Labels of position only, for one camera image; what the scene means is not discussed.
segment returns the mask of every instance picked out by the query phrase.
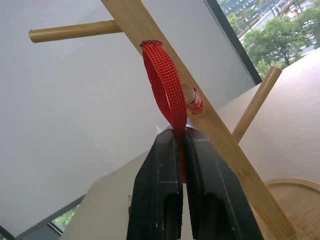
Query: wooden stand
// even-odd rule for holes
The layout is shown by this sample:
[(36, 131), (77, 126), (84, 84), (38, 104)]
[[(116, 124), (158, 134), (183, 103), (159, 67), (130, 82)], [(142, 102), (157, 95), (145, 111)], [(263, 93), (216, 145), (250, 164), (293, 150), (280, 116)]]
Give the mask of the wooden stand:
[[(284, 213), (276, 201), (276, 199), (280, 200), (278, 195), (275, 195), (274, 198), (238, 145), (278, 79), (281, 70), (275, 67), (270, 69), (265, 81), (261, 84), (232, 135), (142, 2), (140, 0), (102, 0), (102, 3), (111, 13), (114, 20), (31, 30), (29, 32), (30, 39), (34, 43), (39, 43), (124, 32), (140, 54), (142, 49), (139, 45), (142, 41), (161, 41), (177, 69), (181, 83), (196, 88), (202, 98), (205, 113), (201, 116), (189, 113), (189, 119), (195, 128), (209, 137), (223, 159), (237, 174), (247, 199), (259, 215), (259, 221), (262, 220), (264, 222), (264, 225), (261, 223), (260, 227), (263, 232), (266, 232), (264, 233), (265, 236), (267, 238), (274, 236), (276, 239), (291, 239), (297, 236), (295, 229), (297, 224), (290, 222), (292, 219), (288, 219), (285, 215), (285, 213), (288, 214), (290, 206), (280, 205), (285, 210)], [(293, 195), (288, 197), (288, 200), (295, 201), (295, 197), (298, 196)], [(319, 219), (315, 220), (317, 221), (310, 224), (315, 226), (320, 223)]]

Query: wooden base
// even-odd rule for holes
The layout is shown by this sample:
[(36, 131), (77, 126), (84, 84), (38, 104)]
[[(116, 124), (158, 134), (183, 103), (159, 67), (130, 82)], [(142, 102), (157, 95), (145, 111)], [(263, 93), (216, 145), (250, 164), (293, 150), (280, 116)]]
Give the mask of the wooden base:
[[(265, 184), (296, 230), (287, 239), (320, 240), (320, 184), (301, 178), (279, 178)], [(264, 239), (277, 239), (256, 212), (254, 215)]]

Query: window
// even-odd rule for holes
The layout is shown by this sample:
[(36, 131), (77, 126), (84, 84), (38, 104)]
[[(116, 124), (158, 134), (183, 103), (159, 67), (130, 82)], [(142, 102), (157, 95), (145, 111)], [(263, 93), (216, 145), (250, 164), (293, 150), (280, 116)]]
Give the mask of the window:
[(252, 77), (320, 47), (320, 0), (204, 1)]
[(68, 224), (70, 223), (71, 219), (75, 215), (76, 211), (78, 210), (78, 206), (72, 208), (71, 210), (65, 212), (61, 216), (58, 216), (55, 220), (52, 222), (61, 230), (65, 231)]

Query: wooden rod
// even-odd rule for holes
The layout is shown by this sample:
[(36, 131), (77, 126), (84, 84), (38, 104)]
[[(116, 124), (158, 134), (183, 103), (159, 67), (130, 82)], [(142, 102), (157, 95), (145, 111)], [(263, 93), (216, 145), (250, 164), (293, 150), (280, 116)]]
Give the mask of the wooden rod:
[(233, 130), (232, 136), (234, 137), (237, 143), (239, 143), (242, 137), (245, 135), (247, 129), (249, 128), (250, 124), (252, 123), (253, 119), (255, 118), (259, 109), (261, 108), (262, 104), (269, 95), (271, 89), (278, 80), (281, 72), (281, 69), (276, 68), (274, 66), (272, 66), (269, 69), (267, 75), (264, 78), (264, 81), (260, 84), (254, 97), (252, 98), (251, 102), (246, 108), (243, 116), (241, 117), (240, 121)]
[(31, 29), (29, 38), (33, 43), (42, 43), (115, 33), (122, 33), (122, 30), (115, 20), (110, 20), (37, 30)]
[(193, 126), (208, 136), (223, 159), (235, 171), (249, 202), (275, 237), (278, 239), (291, 237), (295, 233), (293, 225), (142, 2), (139, 0), (101, 1), (140, 54), (142, 49), (139, 45), (142, 41), (162, 42), (177, 69), (181, 82), (196, 88), (202, 98), (205, 114), (201, 117), (188, 115)]

